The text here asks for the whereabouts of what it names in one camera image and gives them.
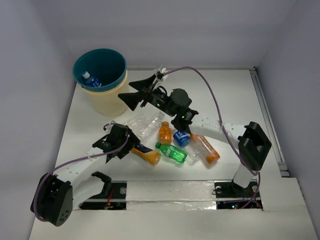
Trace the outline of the yellow bottle dark blue label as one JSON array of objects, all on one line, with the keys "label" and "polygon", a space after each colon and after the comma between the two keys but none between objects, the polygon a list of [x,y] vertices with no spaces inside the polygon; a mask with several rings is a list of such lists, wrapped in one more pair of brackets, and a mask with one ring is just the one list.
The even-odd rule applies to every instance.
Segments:
[{"label": "yellow bottle dark blue label", "polygon": [[161,154],[159,152],[148,148],[141,143],[132,148],[131,152],[138,155],[152,166],[156,166],[161,159]]}]

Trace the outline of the large blue label water bottle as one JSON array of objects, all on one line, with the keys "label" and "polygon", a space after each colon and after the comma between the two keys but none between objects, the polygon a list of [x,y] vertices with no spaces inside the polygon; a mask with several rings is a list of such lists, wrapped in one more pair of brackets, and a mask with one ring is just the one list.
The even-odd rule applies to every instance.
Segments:
[{"label": "large blue label water bottle", "polygon": [[91,75],[89,72],[85,71],[81,75],[84,79],[84,84],[86,86],[92,87],[92,88],[99,88],[102,86],[101,81],[94,75]]}]

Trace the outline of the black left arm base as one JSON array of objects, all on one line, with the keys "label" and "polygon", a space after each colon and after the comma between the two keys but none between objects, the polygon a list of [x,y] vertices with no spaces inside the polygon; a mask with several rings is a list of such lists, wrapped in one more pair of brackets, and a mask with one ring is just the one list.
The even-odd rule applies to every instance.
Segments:
[{"label": "black left arm base", "polygon": [[126,210],[127,182],[112,181],[101,193],[80,204],[81,210]]}]

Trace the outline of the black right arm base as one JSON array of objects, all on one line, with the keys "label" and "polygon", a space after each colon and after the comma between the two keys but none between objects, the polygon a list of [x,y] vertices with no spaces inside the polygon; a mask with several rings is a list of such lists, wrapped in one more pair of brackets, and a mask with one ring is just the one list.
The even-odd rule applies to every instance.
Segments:
[{"label": "black right arm base", "polygon": [[216,181],[211,194],[218,210],[263,209],[259,182],[252,180],[246,188],[232,181]]}]

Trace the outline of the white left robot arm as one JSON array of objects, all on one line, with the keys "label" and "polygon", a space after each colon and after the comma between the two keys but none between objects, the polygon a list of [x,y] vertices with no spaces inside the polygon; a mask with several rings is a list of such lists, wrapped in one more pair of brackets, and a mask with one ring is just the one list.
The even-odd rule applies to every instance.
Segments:
[{"label": "white left robot arm", "polygon": [[111,159],[122,159],[140,139],[127,126],[112,123],[108,134],[94,142],[82,157],[67,161],[39,180],[30,210],[41,222],[59,227],[87,199],[110,195],[112,179],[99,171]]}]

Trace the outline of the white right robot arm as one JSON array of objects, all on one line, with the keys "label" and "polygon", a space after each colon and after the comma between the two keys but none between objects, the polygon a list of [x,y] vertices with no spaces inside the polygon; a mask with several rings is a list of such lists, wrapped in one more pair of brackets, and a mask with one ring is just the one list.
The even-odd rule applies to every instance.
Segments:
[{"label": "white right robot arm", "polygon": [[201,115],[190,108],[192,100],[185,90],[176,88],[167,94],[160,89],[160,81],[156,75],[130,82],[129,86],[136,92],[120,93],[118,97],[132,111],[137,106],[151,104],[171,116],[171,124],[177,130],[229,144],[240,160],[240,166],[230,183],[230,190],[235,196],[242,196],[248,191],[249,183],[262,169],[272,147],[258,123],[251,121],[247,125],[236,125]]}]

